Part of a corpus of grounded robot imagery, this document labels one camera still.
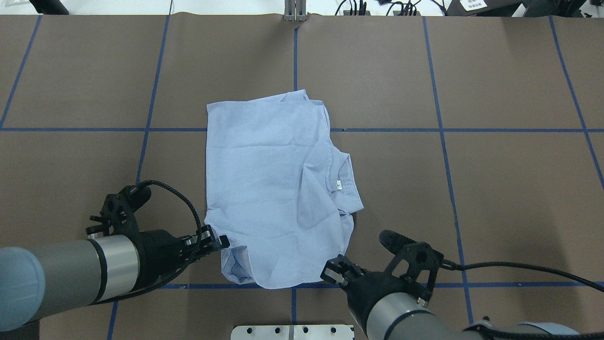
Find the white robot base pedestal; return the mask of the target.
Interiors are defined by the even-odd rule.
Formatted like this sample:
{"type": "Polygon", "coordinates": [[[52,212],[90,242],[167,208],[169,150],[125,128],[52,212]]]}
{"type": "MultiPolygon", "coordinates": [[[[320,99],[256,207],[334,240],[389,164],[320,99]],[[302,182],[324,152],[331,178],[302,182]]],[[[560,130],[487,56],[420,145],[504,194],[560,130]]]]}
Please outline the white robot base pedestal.
{"type": "Polygon", "coordinates": [[[353,325],[343,323],[306,325],[240,325],[231,340],[354,340],[353,325]]]}

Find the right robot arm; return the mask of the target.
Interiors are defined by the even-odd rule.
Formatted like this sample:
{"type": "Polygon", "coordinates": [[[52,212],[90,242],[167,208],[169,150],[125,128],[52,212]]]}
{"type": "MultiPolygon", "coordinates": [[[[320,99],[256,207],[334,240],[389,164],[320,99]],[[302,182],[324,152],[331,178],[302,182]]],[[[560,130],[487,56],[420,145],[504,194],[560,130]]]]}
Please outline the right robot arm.
{"type": "Polygon", "coordinates": [[[454,327],[453,316],[428,305],[432,286],[414,272],[427,264],[409,260],[411,273],[395,276],[394,260],[385,270],[369,271],[339,255],[328,260],[322,280],[337,285],[360,331],[369,340],[601,340],[602,331],[580,333],[551,322],[520,322],[498,327],[490,319],[454,327]]]}

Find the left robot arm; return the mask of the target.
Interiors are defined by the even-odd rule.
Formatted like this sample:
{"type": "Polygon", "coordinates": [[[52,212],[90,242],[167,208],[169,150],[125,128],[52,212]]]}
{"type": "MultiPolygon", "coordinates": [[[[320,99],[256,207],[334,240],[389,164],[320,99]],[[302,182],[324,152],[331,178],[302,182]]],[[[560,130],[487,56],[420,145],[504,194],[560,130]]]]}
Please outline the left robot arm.
{"type": "Polygon", "coordinates": [[[160,288],[194,261],[229,246],[203,226],[195,236],[165,230],[107,235],[1,250],[1,331],[74,308],[136,297],[160,288]]]}

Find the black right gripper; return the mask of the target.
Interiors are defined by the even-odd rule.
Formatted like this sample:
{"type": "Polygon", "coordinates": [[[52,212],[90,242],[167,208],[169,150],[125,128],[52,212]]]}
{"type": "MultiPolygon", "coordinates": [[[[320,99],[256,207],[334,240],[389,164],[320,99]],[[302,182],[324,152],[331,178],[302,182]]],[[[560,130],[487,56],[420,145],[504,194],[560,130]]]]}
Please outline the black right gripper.
{"type": "Polygon", "coordinates": [[[363,331],[375,304],[393,293],[408,295],[409,282],[386,272],[370,272],[339,255],[336,264],[325,264],[320,278],[344,288],[353,319],[363,331]]]}

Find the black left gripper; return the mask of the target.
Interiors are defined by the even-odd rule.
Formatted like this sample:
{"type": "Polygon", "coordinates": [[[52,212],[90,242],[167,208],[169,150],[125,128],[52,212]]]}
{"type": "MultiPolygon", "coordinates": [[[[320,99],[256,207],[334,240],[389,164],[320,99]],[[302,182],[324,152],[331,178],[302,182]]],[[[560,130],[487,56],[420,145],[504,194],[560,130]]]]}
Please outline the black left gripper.
{"type": "Polygon", "coordinates": [[[196,236],[175,237],[163,229],[142,231],[142,271],[137,278],[137,288],[147,289],[166,284],[177,273],[193,251],[222,250],[230,247],[226,235],[218,235],[210,225],[198,228],[196,236]]]}

